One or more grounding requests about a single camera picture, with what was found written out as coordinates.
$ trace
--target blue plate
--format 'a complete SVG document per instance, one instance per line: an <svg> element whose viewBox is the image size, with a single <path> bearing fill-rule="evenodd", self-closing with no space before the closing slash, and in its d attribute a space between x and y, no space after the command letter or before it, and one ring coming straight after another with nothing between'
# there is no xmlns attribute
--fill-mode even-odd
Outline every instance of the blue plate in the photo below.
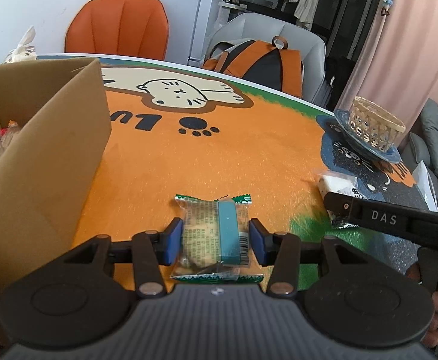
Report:
<svg viewBox="0 0 438 360"><path fill-rule="evenodd" d="M383 152L374 149L372 146L368 145L361 139L359 139L356 134L350 130L349 127L349 115L350 112L344 109L338 109L334 112L335 118L342 128L345 140L351 147L353 147L360 155L371 160L371 161L387 161L391 164L398 164L401 161L400 154L396 147L392 145L388 151Z"/></svg>

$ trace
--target barcode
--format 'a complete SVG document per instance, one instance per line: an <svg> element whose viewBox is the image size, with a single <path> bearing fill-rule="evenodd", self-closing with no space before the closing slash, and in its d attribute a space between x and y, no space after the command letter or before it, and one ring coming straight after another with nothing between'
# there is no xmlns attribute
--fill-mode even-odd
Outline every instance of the barcode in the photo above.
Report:
<svg viewBox="0 0 438 360"><path fill-rule="evenodd" d="M240 265L249 265L249 234L239 233L240 242Z"/></svg>

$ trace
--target orange chair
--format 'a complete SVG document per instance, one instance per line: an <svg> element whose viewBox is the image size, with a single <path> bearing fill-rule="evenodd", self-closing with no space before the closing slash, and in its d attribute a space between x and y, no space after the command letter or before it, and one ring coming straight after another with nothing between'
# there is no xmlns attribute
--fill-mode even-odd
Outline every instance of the orange chair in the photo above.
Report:
<svg viewBox="0 0 438 360"><path fill-rule="evenodd" d="M159 0L91 0L66 34L66 53L164 60L169 23Z"/></svg>

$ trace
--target cardboard box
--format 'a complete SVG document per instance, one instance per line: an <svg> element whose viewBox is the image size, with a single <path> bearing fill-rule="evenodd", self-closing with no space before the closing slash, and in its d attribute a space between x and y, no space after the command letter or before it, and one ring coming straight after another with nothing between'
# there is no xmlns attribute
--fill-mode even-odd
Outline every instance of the cardboard box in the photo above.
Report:
<svg viewBox="0 0 438 360"><path fill-rule="evenodd" d="M0 65L9 120L23 129L0 159L0 293L71 247L111 130L99 60Z"/></svg>

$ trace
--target door frame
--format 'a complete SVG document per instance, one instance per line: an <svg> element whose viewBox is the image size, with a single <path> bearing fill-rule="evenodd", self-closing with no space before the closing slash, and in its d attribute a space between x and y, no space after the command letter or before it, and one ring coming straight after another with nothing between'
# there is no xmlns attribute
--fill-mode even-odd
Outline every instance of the door frame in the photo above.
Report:
<svg viewBox="0 0 438 360"><path fill-rule="evenodd" d="M337 19L336 19L334 27L332 29L331 38L327 42L326 54L325 54L326 56L329 56L329 53L331 52L335 37L337 36L337 33L339 31L340 23L342 22L342 18L344 16L345 8L347 7L348 1L349 0L342 0L341 6L339 8L339 13L337 15ZM360 18L359 26L357 28L356 34L354 36L354 40L352 41L352 45L350 46L349 52L347 54L347 59L351 59L352 55L354 54L354 51L357 47L357 43L359 42L360 34L362 32L362 29L364 28L364 23L366 21L369 9L371 7L371 3L372 3L372 0L367 0L366 4L364 6L364 10L362 12L362 17Z"/></svg>

